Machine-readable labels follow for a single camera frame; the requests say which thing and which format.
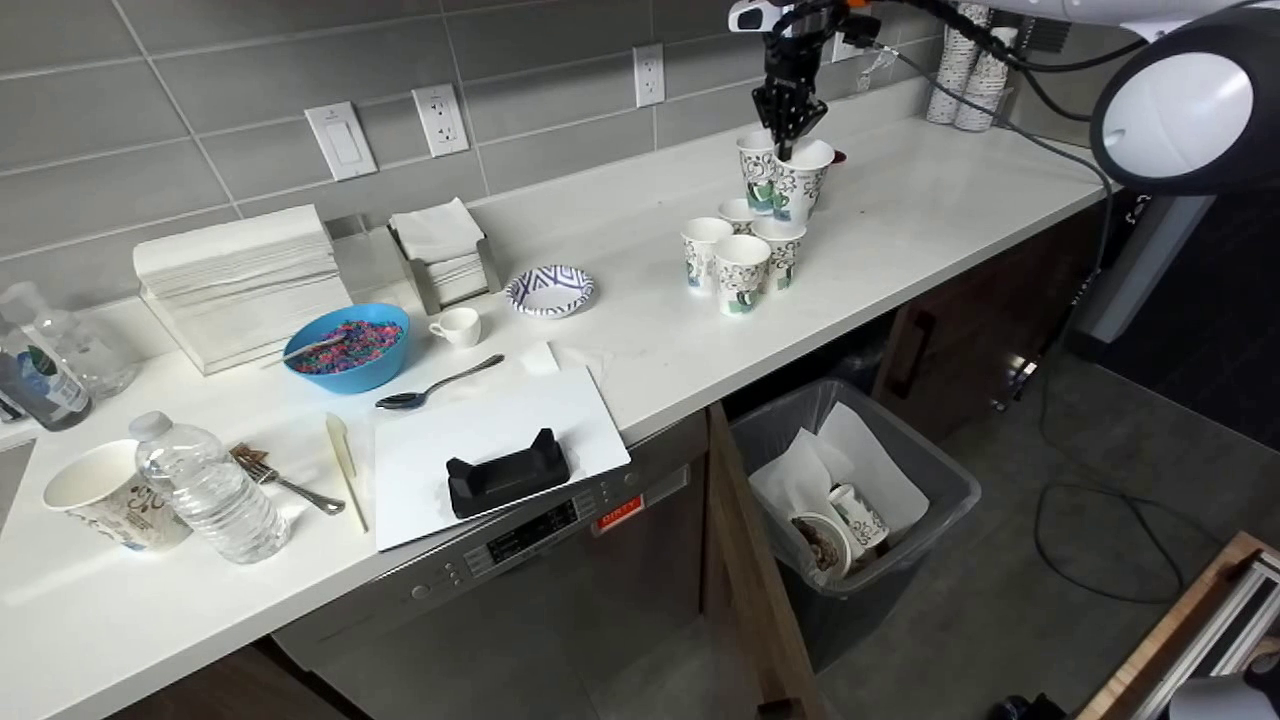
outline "cabinet handle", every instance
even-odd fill
[[[884,380],[884,388],[888,388],[891,396],[914,396],[914,388],[916,388],[916,380],[919,380],[919,369],[923,369],[923,352],[927,352],[933,330],[936,330],[936,314],[916,308],[910,323],[919,330],[919,339],[916,339],[916,352],[914,352],[910,372]]]

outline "cabinet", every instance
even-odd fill
[[[905,304],[875,401],[927,441],[1020,396],[1026,361],[1065,327],[1091,269],[1102,212],[1082,212],[1037,240]]]

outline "orange label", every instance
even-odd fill
[[[646,496],[632,496],[632,501],[615,505],[612,510],[597,517],[593,533],[603,535],[640,510],[646,510]]]

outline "small bowl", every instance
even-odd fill
[[[357,369],[341,369],[341,372],[305,372],[295,369],[295,361],[285,361],[295,374],[338,392],[338,396],[357,396],[357,392],[373,392],[379,383],[390,383],[394,374],[404,372],[404,361],[407,361],[407,347],[411,347],[411,314],[404,314],[401,308],[394,304],[351,304],[351,308],[341,308],[341,310],[329,310],[329,314],[316,314],[314,323],[305,323],[289,342],[285,342],[285,357],[295,357],[305,352],[310,342],[319,342],[329,339],[338,327],[344,323],[396,323],[401,334],[379,352],[379,357],[367,357],[364,365]]]
[[[532,314],[576,314],[597,298],[597,279],[569,262],[541,262],[514,279],[510,287],[514,304]]]

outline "cutting board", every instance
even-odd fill
[[[541,427],[552,427],[569,456],[569,484],[603,474],[632,463],[603,396],[585,369],[563,369],[552,374],[528,374],[518,388],[476,396],[470,403],[419,407],[404,414],[376,421],[376,461],[373,461],[373,539],[376,547],[396,547],[434,533],[466,523],[448,505],[453,456],[486,463],[514,456],[532,443]]]

